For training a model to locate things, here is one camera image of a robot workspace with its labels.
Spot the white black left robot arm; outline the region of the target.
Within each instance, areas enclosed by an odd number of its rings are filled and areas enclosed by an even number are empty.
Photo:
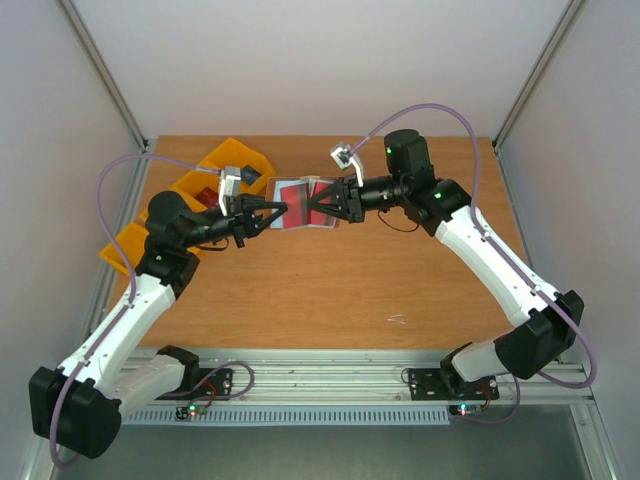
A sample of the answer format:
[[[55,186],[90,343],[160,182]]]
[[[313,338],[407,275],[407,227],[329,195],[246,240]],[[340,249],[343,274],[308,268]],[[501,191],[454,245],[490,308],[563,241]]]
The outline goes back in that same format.
[[[28,390],[33,430],[49,442],[59,468],[65,448],[95,459],[113,443],[123,420],[156,399],[189,398],[206,379],[196,354],[175,346],[157,351],[130,374],[121,369],[155,321],[191,282],[200,260],[192,248],[232,239],[243,247],[287,210],[283,202],[241,194],[201,212],[174,191],[148,205],[143,255],[130,284],[97,329],[56,368],[39,368]]]

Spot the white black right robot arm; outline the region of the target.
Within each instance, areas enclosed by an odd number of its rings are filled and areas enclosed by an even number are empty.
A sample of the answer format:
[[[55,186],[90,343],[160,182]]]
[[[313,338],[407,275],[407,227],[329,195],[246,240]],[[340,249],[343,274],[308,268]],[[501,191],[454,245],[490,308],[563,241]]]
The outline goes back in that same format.
[[[529,379],[575,342],[584,303],[574,291],[560,293],[542,280],[473,209],[471,196],[455,181],[439,178],[427,142],[402,129],[384,138],[388,175],[365,178],[349,145],[331,156],[352,175],[341,177],[308,202],[314,212],[360,223],[368,211],[403,209],[407,218],[456,254],[493,295],[512,328],[484,342],[468,343],[440,363],[444,390],[463,396],[477,380],[512,374]]]

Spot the red credit card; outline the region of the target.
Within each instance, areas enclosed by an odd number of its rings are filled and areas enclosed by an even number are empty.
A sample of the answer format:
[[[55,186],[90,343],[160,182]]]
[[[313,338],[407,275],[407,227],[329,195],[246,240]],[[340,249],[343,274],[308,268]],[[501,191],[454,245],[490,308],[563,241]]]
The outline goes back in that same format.
[[[306,183],[297,182],[279,188],[280,201],[285,202],[288,211],[282,216],[282,229],[290,230],[308,225],[308,187]]]

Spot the brown leather card holder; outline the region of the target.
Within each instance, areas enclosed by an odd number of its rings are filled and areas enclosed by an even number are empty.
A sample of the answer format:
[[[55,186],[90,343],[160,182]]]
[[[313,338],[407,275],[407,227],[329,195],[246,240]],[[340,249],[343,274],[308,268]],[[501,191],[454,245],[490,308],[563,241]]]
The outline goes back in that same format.
[[[335,178],[306,176],[300,178],[274,177],[267,184],[267,199],[285,203],[287,210],[270,228],[288,231],[301,228],[335,229],[340,220],[309,207],[309,200],[329,188]]]

